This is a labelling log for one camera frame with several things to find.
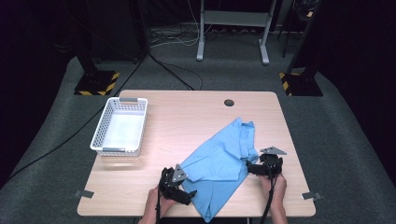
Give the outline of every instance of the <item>blue cloth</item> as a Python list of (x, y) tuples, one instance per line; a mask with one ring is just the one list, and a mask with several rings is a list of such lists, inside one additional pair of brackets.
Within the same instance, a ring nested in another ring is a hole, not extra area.
[(246, 160), (256, 163), (254, 124), (240, 118), (200, 145), (180, 166), (189, 177), (182, 183), (197, 211), (209, 222), (248, 176)]

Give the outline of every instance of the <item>metal stand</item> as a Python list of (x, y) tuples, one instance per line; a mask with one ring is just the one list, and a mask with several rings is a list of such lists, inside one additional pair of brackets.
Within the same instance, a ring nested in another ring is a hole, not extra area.
[(269, 58), (265, 42), (274, 17), (276, 0), (272, 0), (270, 11), (268, 13), (259, 12), (230, 12), (230, 11), (205, 11), (205, 0), (201, 0), (201, 22), (200, 36), (197, 52), (197, 61), (204, 59), (205, 48), (205, 24), (221, 24), (221, 25), (240, 25), (240, 26), (257, 26), (265, 27), (262, 39), (259, 40), (260, 52), (262, 54), (262, 63), (269, 64)]

